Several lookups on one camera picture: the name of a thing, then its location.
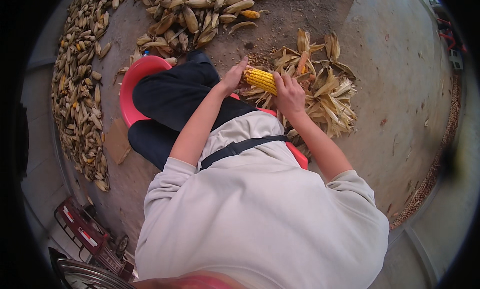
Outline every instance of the person's right hand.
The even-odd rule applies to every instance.
[[[305,114],[305,91],[298,84],[297,79],[289,75],[273,73],[276,85],[276,107],[288,119],[293,120],[299,115]]]

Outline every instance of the concrete floor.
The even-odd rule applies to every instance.
[[[265,46],[294,47],[297,27],[308,29],[312,41],[317,42],[323,42],[327,32],[336,31],[340,61],[348,64],[359,80],[358,94],[352,98],[358,115],[357,131],[335,142],[375,190],[377,207],[387,213],[392,204],[388,217],[393,221],[392,215],[404,208],[417,182],[422,182],[447,124],[450,65],[445,43],[438,38],[429,10],[419,0],[276,1],[291,3],[296,10],[272,11],[264,22],[263,18],[258,21],[258,29],[243,30],[235,37],[219,34],[205,51],[213,56],[222,74],[250,52],[243,49],[243,41],[264,36],[268,38]],[[329,10],[320,15],[321,9],[326,8],[322,4],[329,1]],[[275,6],[273,0],[270,5],[267,2],[255,6]],[[312,7],[317,2],[320,6]],[[145,8],[141,3],[126,0],[117,10],[110,10],[110,27],[100,43],[103,46],[111,41],[112,48],[101,62],[95,58],[92,63],[103,76],[104,132],[108,132],[114,119],[122,116],[118,97],[122,76],[114,81],[114,75],[120,67],[128,66],[136,38],[152,23]],[[270,34],[269,29],[265,30],[272,21],[284,34],[278,36],[278,42],[273,35],[279,31]],[[231,54],[237,47],[239,52]],[[381,126],[383,119],[388,121]],[[128,251],[133,253],[144,220],[144,196],[159,171],[134,151],[121,165],[116,165],[108,152],[105,155],[110,192],[101,192],[81,176],[76,178],[97,206],[103,224],[116,234],[129,235]],[[310,169],[318,170],[314,163]]]

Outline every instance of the leg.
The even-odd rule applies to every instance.
[[[133,90],[133,103],[143,115],[181,131],[217,82],[217,71],[210,63],[188,61],[140,80]],[[223,101],[212,130],[255,110],[255,107],[228,97]]]
[[[128,130],[128,141],[134,151],[163,170],[178,134],[154,120],[139,120]]]

